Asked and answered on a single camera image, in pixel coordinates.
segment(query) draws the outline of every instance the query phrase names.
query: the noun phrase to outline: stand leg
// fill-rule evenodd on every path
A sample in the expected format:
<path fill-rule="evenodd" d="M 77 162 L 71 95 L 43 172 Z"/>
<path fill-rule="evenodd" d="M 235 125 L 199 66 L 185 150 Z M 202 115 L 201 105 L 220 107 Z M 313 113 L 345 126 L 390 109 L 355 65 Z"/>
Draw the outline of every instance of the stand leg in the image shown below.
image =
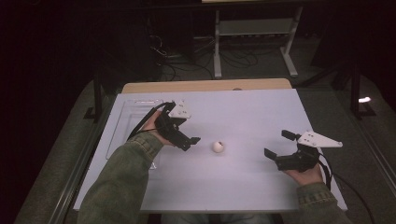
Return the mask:
<path fill-rule="evenodd" d="M 221 63 L 219 55 L 219 11 L 216 11 L 215 25 L 215 54 L 213 56 L 213 64 L 215 65 L 215 78 L 221 78 Z"/>
<path fill-rule="evenodd" d="M 298 23 L 300 21 L 301 13 L 303 12 L 302 7 L 298 7 L 296 14 L 294 15 L 293 22 L 291 23 L 290 31 L 289 31 L 289 39 L 286 43 L 285 47 L 280 48 L 280 52 L 282 53 L 283 60 L 285 61 L 286 66 L 289 69 L 289 73 L 291 77 L 297 77 L 298 73 L 296 68 L 294 67 L 294 63 L 289 56 L 291 44 L 293 43 L 294 36 L 297 31 Z"/>

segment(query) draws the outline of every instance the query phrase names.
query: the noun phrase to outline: small ball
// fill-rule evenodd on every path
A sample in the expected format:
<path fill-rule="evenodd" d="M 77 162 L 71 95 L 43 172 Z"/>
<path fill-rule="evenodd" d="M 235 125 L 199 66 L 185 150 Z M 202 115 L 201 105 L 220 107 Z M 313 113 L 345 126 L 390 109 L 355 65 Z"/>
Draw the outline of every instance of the small ball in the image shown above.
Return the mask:
<path fill-rule="evenodd" d="M 224 151 L 224 144 L 222 142 L 214 142 L 212 146 L 212 150 L 216 153 L 220 153 Z"/>

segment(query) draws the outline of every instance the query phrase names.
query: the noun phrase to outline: hand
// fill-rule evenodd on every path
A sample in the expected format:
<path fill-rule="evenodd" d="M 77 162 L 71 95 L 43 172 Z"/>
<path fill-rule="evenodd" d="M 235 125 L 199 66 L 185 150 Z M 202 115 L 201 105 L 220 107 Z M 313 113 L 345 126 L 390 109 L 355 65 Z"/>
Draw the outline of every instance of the hand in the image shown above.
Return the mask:
<path fill-rule="evenodd" d="M 323 182 L 319 163 L 314 168 L 301 173 L 296 170 L 288 170 L 285 173 L 291 176 L 300 186 Z"/>
<path fill-rule="evenodd" d="M 156 136 L 158 138 L 158 140 L 160 140 L 164 145 L 168 145 L 168 146 L 173 146 L 172 143 L 170 143 L 168 140 L 164 139 L 156 130 L 155 127 L 155 120 L 161 115 L 162 111 L 155 111 L 155 113 L 148 119 L 148 121 L 146 121 L 145 125 L 143 125 L 142 130 L 151 130 L 148 131 L 149 133 L 151 133 L 152 135 Z"/>

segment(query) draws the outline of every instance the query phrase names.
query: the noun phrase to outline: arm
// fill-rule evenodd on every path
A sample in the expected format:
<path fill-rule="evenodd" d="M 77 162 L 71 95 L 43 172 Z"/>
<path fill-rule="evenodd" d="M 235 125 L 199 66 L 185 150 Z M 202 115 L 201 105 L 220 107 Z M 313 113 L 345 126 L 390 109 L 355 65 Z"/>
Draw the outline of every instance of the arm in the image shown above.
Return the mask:
<path fill-rule="evenodd" d="M 143 128 L 154 127 L 154 114 Z M 149 167 L 169 142 L 158 133 L 139 133 L 119 147 L 87 192 L 78 223 L 136 223 L 149 180 Z"/>
<path fill-rule="evenodd" d="M 297 188 L 297 197 L 300 205 L 300 223 L 304 224 L 351 224 L 337 200 L 323 183 L 320 167 L 317 164 L 313 169 L 299 173 L 285 171 L 300 187 Z"/>

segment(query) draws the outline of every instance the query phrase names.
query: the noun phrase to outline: metal frame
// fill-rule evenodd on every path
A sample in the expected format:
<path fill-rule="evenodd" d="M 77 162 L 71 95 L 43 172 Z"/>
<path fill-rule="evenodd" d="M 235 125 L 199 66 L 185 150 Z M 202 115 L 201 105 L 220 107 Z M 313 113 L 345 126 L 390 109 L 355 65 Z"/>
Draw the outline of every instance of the metal frame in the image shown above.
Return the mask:
<path fill-rule="evenodd" d="M 108 98 L 106 109 L 101 114 L 98 122 L 95 122 L 92 125 L 88 139 L 85 142 L 85 145 L 78 156 L 78 160 L 76 161 L 76 164 L 67 179 L 59 201 L 57 202 L 48 223 L 64 223 L 64 218 L 67 214 L 69 205 L 72 202 L 75 193 L 77 192 L 79 181 L 85 174 L 91 154 L 95 150 L 95 146 L 102 135 L 103 129 L 106 126 L 106 122 L 111 112 L 111 108 L 113 107 L 114 101 L 114 96 Z"/>
<path fill-rule="evenodd" d="M 280 52 L 282 53 L 283 60 L 285 61 L 286 66 L 288 67 L 289 73 L 291 77 L 297 77 L 298 73 L 297 70 L 294 66 L 294 63 L 289 55 L 291 45 L 293 43 L 295 33 L 297 31 L 298 24 L 300 22 L 300 17 L 303 12 L 303 7 L 297 7 L 295 15 L 291 21 L 290 28 L 287 32 L 285 30 L 282 30 L 281 25 L 279 25 L 278 30 L 274 27 L 276 25 L 273 25 L 272 23 L 282 23 L 284 22 L 285 19 L 274 19 L 274 20 L 256 20 L 252 22 L 262 22 L 262 25 L 265 26 L 267 25 L 268 27 L 259 27 L 260 30 L 257 31 L 250 31 L 248 33 L 246 32 L 246 29 L 241 29 L 237 30 L 237 23 L 243 22 L 243 21 L 234 21 L 235 23 L 235 31 L 234 32 L 222 32 L 223 30 L 221 29 L 221 21 L 219 19 L 219 11 L 216 11 L 216 24 L 215 24 L 215 53 L 213 55 L 213 60 L 214 60 L 214 70 L 215 70 L 215 78 L 219 79 L 221 78 L 221 62 L 220 62 L 220 55 L 219 55 L 219 37 L 221 35 L 269 35 L 269 34 L 288 34 L 289 38 L 288 41 L 286 42 L 284 47 L 280 48 Z"/>

